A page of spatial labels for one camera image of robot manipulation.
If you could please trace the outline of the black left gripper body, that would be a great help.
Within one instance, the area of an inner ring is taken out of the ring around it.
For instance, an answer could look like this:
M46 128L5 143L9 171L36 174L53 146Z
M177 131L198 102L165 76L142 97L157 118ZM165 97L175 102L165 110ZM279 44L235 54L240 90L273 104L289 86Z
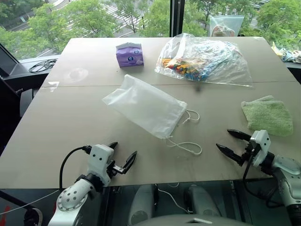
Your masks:
M117 166L115 164L115 160L109 159L108 162L107 162L106 172L107 172L109 178L113 178L118 173L123 174L124 173L124 168L120 167L120 166Z

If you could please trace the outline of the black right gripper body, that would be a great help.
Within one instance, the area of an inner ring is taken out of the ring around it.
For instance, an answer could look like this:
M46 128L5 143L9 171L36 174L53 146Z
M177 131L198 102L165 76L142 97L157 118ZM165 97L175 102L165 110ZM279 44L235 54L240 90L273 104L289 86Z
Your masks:
M256 144L254 141L249 141L245 147L245 152L243 153L243 160L244 162L252 163L253 161L253 152Z

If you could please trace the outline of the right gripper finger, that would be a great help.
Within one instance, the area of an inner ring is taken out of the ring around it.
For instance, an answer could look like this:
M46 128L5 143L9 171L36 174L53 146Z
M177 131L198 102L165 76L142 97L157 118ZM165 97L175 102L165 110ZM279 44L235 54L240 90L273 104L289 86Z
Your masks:
M239 166L242 166L244 164L245 160L242 158L242 156L235 154L233 150L220 144L216 144L216 146L224 155L235 161Z
M227 132L232 135L233 137L235 138L238 138L240 140L244 140L244 141L250 141L251 139L251 136L242 132L242 131L239 131L239 130L236 130L236 129L227 129Z

